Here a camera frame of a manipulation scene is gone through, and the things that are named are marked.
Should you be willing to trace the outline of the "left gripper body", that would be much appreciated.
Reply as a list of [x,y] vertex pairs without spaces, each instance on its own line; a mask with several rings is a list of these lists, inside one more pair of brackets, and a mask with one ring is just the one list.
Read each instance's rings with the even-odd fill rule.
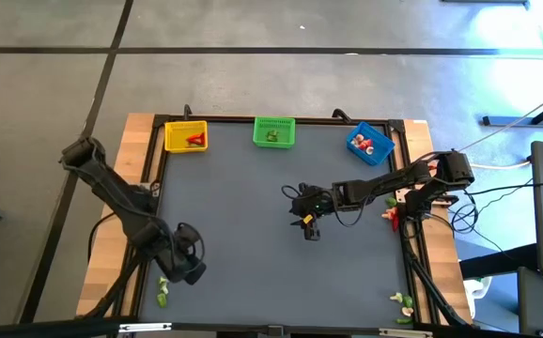
[[205,241],[190,224],[179,224],[163,252],[163,274],[171,283],[196,284],[204,272]]

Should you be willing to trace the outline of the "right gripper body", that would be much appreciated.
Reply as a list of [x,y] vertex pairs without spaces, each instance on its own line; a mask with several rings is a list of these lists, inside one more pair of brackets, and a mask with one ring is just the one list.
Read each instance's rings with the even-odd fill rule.
[[328,189],[300,183],[298,195],[292,199],[290,212],[298,217],[309,214],[321,217],[335,212],[334,195]]

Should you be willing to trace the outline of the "black support strut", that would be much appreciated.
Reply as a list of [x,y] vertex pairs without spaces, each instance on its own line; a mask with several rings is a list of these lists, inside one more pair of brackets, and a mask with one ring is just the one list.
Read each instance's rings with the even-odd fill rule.
[[427,295],[435,302],[438,310],[446,319],[447,323],[454,327],[470,327],[470,324],[458,315],[456,310],[447,302],[440,289],[434,284],[430,274],[423,267],[418,256],[413,251],[411,240],[407,236],[402,236],[401,241],[407,265],[417,274]]
[[[104,221],[115,217],[113,214],[103,216],[92,227],[88,236],[88,258],[87,266],[91,258],[92,249],[94,246],[94,238],[96,236],[97,229]],[[78,318],[102,318],[113,317],[116,315],[130,315],[130,306],[132,305],[135,295],[133,294],[135,288],[136,275],[141,269],[141,263],[137,251],[127,241],[127,246],[131,249],[131,253],[128,254],[122,265],[122,270],[118,277],[114,281],[111,288],[106,292],[104,297],[97,303],[97,305],[85,315],[77,315]]]

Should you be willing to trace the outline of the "green plastic basket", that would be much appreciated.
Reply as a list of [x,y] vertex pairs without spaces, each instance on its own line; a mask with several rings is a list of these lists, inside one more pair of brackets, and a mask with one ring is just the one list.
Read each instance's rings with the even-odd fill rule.
[[[268,131],[277,131],[277,142],[269,142]],[[264,117],[255,118],[253,129],[253,142],[259,147],[291,148],[296,139],[296,120],[291,117]]]

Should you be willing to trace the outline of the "wooden table side board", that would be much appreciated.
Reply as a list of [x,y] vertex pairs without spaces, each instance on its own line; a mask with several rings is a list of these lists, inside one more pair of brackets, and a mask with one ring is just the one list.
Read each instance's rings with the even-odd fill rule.
[[[433,150],[429,127],[425,120],[404,119],[396,122],[391,137],[396,143],[394,150],[398,169]],[[472,322],[466,298],[458,253],[451,228],[444,222],[447,210],[440,205],[431,209],[432,217],[423,220],[422,233],[411,240],[411,246],[421,260],[434,284],[446,301],[467,323]]]
[[[133,113],[127,116],[114,169],[131,184],[141,181],[153,120],[153,114]],[[77,315],[87,314],[104,297],[121,272],[125,257],[130,253],[120,220],[112,217],[104,221],[94,238],[76,308]]]

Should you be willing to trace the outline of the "blue plastic basket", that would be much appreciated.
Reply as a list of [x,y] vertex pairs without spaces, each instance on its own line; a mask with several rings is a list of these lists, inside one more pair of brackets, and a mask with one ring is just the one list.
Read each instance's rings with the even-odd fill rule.
[[[362,134],[366,139],[371,139],[373,142],[374,152],[372,155],[367,155],[365,149],[358,146],[353,146],[350,141],[355,139],[357,134]],[[366,122],[360,122],[346,137],[347,150],[351,151],[356,157],[368,165],[378,165],[385,161],[395,148],[395,143],[377,131],[374,127]]]

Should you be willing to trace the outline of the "yellow plastic basket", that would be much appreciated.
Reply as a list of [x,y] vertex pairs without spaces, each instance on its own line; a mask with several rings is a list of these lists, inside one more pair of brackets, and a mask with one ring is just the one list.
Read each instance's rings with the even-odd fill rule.
[[[205,148],[188,148],[186,139],[195,134],[204,132],[206,136]],[[170,153],[205,152],[208,149],[208,123],[204,120],[176,121],[164,124],[164,149]]]

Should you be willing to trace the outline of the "black horizontal bar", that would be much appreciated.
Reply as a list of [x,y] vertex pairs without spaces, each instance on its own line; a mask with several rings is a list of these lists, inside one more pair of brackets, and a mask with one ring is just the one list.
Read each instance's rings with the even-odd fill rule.
[[10,324],[0,326],[0,338],[93,338],[118,333],[121,326],[133,322],[120,316]]

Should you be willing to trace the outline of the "white plastic object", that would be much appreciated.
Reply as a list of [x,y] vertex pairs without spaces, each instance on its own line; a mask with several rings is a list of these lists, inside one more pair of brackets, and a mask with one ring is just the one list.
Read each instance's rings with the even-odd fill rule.
[[491,282],[491,276],[463,281],[466,300],[468,301],[471,318],[475,318],[475,301],[481,300],[487,295]]

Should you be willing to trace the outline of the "black stand leg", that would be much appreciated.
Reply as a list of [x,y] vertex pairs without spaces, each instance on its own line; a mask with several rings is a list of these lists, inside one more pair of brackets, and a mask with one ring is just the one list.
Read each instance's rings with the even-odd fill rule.
[[537,270],[537,248],[535,244],[520,246],[462,260],[459,266],[464,280],[512,273],[520,267]]

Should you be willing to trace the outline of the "metal bracket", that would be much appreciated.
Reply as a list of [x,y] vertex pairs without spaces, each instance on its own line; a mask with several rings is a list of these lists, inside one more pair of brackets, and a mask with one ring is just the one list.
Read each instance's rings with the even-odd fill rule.
[[434,338],[431,331],[379,328],[379,336],[390,338]]
[[118,327],[119,333],[135,333],[148,331],[172,330],[172,323],[125,323]]

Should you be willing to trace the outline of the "black table frame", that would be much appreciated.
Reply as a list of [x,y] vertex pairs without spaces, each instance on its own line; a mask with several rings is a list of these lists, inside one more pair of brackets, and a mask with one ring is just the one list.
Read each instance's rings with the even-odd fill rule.
[[168,225],[198,230],[206,271],[194,285],[171,284],[160,308],[161,271],[150,265],[139,317],[216,327],[395,327],[401,309],[390,297],[409,286],[400,239],[381,217],[384,200],[362,215],[323,217],[320,240],[308,241],[290,225],[296,219],[281,191],[379,177],[394,160],[371,166],[354,156],[347,125],[299,125],[289,149],[256,146],[252,120],[217,118],[208,127],[205,152],[166,158],[158,210]]

